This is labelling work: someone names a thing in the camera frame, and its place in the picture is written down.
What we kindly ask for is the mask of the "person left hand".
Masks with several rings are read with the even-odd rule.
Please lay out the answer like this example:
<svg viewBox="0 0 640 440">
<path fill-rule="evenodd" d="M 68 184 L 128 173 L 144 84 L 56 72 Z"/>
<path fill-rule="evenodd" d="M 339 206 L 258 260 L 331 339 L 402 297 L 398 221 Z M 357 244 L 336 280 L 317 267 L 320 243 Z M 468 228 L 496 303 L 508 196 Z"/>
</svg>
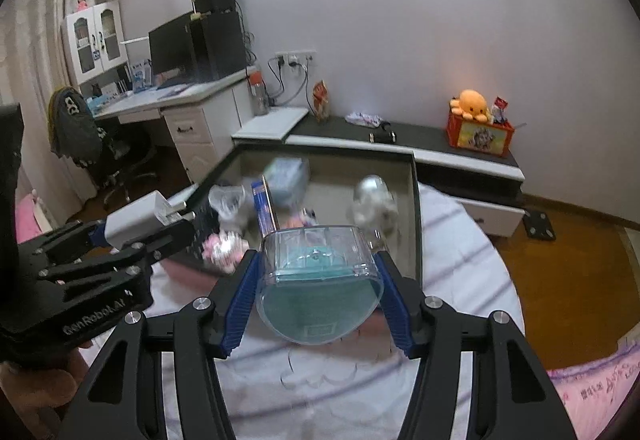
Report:
<svg viewBox="0 0 640 440">
<path fill-rule="evenodd" d="M 79 349 L 72 350 L 66 367 L 49 371 L 21 372 L 9 363 L 1 364 L 1 389 L 9 404 L 25 426 L 37 437 L 44 436 L 46 427 L 38 411 L 59 408 L 73 400 L 88 372 L 88 364 Z"/>
</svg>

